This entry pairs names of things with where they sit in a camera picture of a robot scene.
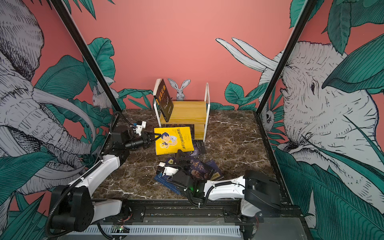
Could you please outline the purple portrait cover book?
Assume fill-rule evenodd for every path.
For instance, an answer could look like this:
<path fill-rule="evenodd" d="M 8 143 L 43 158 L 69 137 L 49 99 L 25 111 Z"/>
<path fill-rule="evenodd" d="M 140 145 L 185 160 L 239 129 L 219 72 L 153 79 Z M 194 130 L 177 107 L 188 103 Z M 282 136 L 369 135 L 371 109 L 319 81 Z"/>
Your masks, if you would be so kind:
<path fill-rule="evenodd" d="M 215 170 L 194 157 L 176 159 L 176 164 L 182 167 L 182 172 L 195 180 L 210 180 Z"/>

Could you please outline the black book with gold title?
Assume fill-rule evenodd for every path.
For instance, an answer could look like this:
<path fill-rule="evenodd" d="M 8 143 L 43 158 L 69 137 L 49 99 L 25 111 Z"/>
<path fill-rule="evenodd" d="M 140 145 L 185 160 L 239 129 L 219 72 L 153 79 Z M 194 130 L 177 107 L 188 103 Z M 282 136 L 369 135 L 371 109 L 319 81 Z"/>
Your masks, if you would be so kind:
<path fill-rule="evenodd" d="M 157 79 L 154 88 L 154 99 L 157 105 L 160 107 L 160 111 L 168 123 L 170 121 L 174 104 L 166 87 L 164 79 Z"/>

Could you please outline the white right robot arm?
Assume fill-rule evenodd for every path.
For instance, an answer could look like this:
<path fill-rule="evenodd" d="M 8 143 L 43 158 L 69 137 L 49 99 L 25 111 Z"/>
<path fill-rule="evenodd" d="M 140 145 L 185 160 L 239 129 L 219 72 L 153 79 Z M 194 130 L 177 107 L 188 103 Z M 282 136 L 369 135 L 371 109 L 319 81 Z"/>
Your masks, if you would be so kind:
<path fill-rule="evenodd" d="M 179 189 L 191 205 L 204 208 L 208 202 L 239 199 L 241 214 L 253 217 L 263 212 L 280 211 L 279 183 L 262 173 L 247 170 L 231 180 L 213 181 L 215 169 L 182 151 L 171 162 L 159 163 L 158 174 Z"/>

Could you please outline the yellow cartoon cover book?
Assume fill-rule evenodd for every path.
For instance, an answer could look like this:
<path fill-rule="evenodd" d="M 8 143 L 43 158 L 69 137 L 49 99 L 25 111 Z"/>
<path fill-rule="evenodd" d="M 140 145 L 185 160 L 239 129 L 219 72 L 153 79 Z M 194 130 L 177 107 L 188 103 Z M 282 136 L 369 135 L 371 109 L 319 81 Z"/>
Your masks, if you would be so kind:
<path fill-rule="evenodd" d="M 155 143 L 156 155 L 175 154 L 178 150 L 194 150 L 190 127 L 154 128 L 154 133 L 162 134 Z"/>

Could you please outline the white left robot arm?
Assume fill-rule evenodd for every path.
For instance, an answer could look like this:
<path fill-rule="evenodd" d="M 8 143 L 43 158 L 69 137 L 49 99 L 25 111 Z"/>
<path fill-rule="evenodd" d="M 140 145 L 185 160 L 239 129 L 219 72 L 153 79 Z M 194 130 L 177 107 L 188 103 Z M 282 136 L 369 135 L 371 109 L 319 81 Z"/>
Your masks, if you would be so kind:
<path fill-rule="evenodd" d="M 131 151 L 146 149 L 162 136 L 145 132 L 143 128 L 142 125 L 115 127 L 110 131 L 112 146 L 102 153 L 101 159 L 79 178 L 53 191 L 45 224 L 48 238 L 82 232 L 91 224 L 121 212 L 121 200 L 95 201 L 92 195 L 112 172 L 124 164 Z"/>

